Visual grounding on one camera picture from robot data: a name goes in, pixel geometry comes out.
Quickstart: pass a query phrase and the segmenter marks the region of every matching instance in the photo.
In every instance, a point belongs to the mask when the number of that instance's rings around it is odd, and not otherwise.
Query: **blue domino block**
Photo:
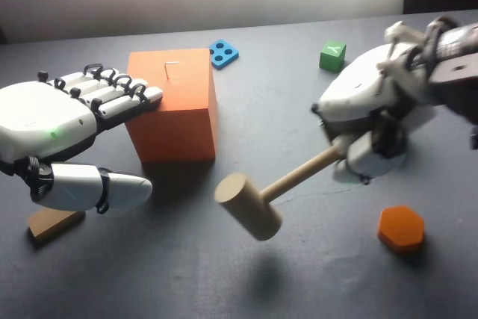
[[[209,46],[212,66],[221,70],[232,61],[239,58],[239,51],[224,40],[218,40]]]

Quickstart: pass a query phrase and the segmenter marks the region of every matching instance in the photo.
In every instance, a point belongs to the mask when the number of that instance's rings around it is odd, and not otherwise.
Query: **wooden mallet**
[[[338,148],[330,146],[261,192],[246,175],[233,173],[219,183],[214,197],[255,239],[265,241],[282,224],[282,216],[269,202],[342,158]]]

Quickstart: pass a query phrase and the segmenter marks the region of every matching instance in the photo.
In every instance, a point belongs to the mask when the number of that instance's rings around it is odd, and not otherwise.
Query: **table surface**
[[[26,219],[40,207],[21,179],[0,177],[0,318],[476,318],[478,158],[470,126],[444,108],[412,136],[403,168],[369,186],[335,183],[327,169],[277,199],[285,220],[267,242],[213,200],[231,172],[262,188],[324,150],[309,108],[335,77],[318,69],[326,40],[347,43],[350,62],[381,45],[394,22],[424,30],[435,16],[0,46],[1,86],[96,62],[124,71],[129,52],[220,38],[240,52],[214,70],[213,164],[145,173],[123,125],[73,160],[146,174],[155,190],[145,205],[89,211],[80,226],[35,247]],[[478,11],[454,16],[476,22]],[[381,210],[399,204],[426,221],[426,246],[415,258],[396,257],[376,237]]]

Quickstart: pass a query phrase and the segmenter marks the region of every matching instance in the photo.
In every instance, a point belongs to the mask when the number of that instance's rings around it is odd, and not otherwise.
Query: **green block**
[[[320,53],[319,67],[332,72],[339,72],[344,65],[347,44],[329,40]]]

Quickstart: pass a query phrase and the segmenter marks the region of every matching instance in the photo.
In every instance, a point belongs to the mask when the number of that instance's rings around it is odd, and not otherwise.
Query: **orange hexagon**
[[[406,205],[386,208],[380,214],[378,236],[395,252],[416,250],[424,235],[423,218]]]

